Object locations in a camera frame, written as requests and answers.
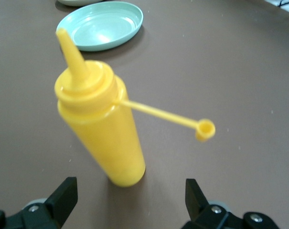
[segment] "brown table surface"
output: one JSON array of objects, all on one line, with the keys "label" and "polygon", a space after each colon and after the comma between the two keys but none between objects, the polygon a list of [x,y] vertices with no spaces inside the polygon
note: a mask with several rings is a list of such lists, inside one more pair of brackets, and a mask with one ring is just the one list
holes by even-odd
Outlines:
[{"label": "brown table surface", "polygon": [[179,229],[185,179],[238,217],[289,229],[289,13],[259,0],[130,0],[144,14],[129,42],[86,59],[110,64],[131,100],[194,119],[216,135],[134,112],[147,169],[112,185],[59,117],[66,68],[55,29],[76,10],[55,0],[0,1],[0,209],[9,216],[68,176],[78,203],[66,229]]}]

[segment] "light blue plate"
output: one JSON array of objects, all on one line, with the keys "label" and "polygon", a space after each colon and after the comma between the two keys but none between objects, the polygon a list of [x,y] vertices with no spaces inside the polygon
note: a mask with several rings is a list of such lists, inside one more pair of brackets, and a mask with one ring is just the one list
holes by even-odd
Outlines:
[{"label": "light blue plate", "polygon": [[58,24],[81,51],[101,51],[130,40],[143,22],[141,9],[122,1],[106,1],[79,8]]}]

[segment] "yellow squeeze bottle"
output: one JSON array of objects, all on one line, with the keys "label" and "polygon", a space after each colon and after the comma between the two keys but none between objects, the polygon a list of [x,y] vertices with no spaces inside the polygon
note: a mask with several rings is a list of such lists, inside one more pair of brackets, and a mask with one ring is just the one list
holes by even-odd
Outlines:
[{"label": "yellow squeeze bottle", "polygon": [[85,61],[66,30],[56,35],[68,65],[54,87],[60,116],[114,184],[136,184],[145,162],[131,108],[120,105],[128,100],[123,81],[106,63]]}]

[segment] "metal bolt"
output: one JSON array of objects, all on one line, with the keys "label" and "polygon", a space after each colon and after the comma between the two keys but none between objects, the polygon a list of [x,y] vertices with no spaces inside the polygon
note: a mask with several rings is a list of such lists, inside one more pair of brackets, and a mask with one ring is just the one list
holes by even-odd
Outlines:
[{"label": "metal bolt", "polygon": [[256,223],[260,223],[263,221],[263,219],[257,214],[251,214],[250,218]]},{"label": "metal bolt", "polygon": [[39,207],[38,207],[37,205],[34,205],[34,206],[31,206],[31,207],[29,208],[29,211],[34,212],[34,211],[36,211],[38,208],[39,208]]},{"label": "metal bolt", "polygon": [[222,212],[222,210],[218,207],[218,206],[213,206],[211,208],[211,210],[215,213],[215,214],[219,214]]}]

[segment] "bottle cap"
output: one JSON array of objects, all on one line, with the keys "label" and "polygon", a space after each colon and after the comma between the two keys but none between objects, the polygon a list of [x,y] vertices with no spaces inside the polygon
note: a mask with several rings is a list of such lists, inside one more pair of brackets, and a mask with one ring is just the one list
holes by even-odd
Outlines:
[{"label": "bottle cap", "polygon": [[55,82],[58,105],[72,113],[89,113],[112,105],[118,86],[111,67],[85,61],[65,29],[59,29],[56,35],[68,65]]}]

